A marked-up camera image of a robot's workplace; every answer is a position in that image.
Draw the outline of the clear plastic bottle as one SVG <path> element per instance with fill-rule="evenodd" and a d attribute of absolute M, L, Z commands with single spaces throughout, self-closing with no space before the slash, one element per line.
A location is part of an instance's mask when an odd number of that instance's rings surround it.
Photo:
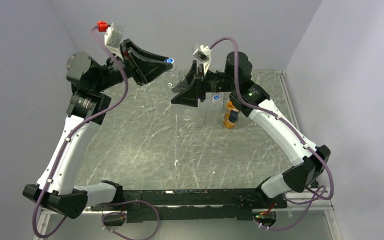
<path fill-rule="evenodd" d="M 213 103 L 212 96 L 220 95 L 222 97 L 220 102 Z M 205 100 L 205 120 L 204 124 L 208 126 L 220 125 L 223 120 L 223 93 L 222 92 L 209 92 L 206 94 Z"/>
<path fill-rule="evenodd" d="M 206 110 L 199 103 L 194 85 L 196 66 L 180 69 L 167 74 L 167 93 L 174 107 L 178 121 L 186 126 L 202 127 Z"/>

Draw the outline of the blue bottle cap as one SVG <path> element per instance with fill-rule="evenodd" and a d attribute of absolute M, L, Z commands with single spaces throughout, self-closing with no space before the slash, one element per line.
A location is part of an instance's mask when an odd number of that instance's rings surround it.
<path fill-rule="evenodd" d="M 219 103 L 221 100 L 222 100 L 222 97 L 219 94 L 215 94 L 211 98 L 211 101 L 213 103 Z"/>
<path fill-rule="evenodd" d="M 164 60 L 165 63 L 168 63 L 168 64 L 173 64 L 174 63 L 174 59 L 173 58 L 167 58 Z"/>

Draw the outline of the orange juice bottle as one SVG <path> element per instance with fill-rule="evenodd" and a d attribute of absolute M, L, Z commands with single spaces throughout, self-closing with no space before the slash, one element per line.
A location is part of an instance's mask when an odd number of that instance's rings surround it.
<path fill-rule="evenodd" d="M 227 129 L 232 129 L 236 126 L 239 119 L 240 111 L 233 105 L 233 103 L 229 100 L 226 103 L 225 114 L 223 117 L 223 125 Z"/>

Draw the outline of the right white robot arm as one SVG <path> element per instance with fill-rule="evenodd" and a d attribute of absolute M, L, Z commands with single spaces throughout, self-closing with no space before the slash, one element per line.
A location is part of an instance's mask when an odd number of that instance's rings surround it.
<path fill-rule="evenodd" d="M 234 53 L 230 52 L 223 72 L 204 71 L 204 66 L 193 61 L 190 70 L 172 88 L 175 97 L 172 104 L 197 107 L 207 93 L 230 93 L 233 107 L 262 127 L 285 152 L 292 167 L 274 177 L 269 177 L 259 185 L 255 194 L 256 203 L 269 207 L 275 197 L 294 191 L 303 192 L 325 170 L 331 155 L 326 145 L 316 145 L 301 134 L 281 113 L 270 95 L 252 81 L 253 65 L 248 56 L 238 53 L 238 85 L 234 82 Z"/>

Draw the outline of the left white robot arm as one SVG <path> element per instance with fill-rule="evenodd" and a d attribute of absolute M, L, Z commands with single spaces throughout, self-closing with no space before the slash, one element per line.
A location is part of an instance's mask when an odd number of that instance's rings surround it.
<path fill-rule="evenodd" d="M 22 192 L 42 208 L 75 219 L 86 207 L 105 204 L 117 210 L 124 203 L 120 184 L 108 180 L 87 186 L 74 183 L 81 159 L 111 102 L 104 90 L 126 83 L 129 78 L 139 86 L 149 84 L 169 71 L 174 61 L 143 50 L 129 39 L 120 48 L 120 54 L 114 54 L 102 65 L 82 51 L 67 60 L 66 79 L 71 83 L 72 97 L 63 133 L 41 177 L 26 185 Z"/>

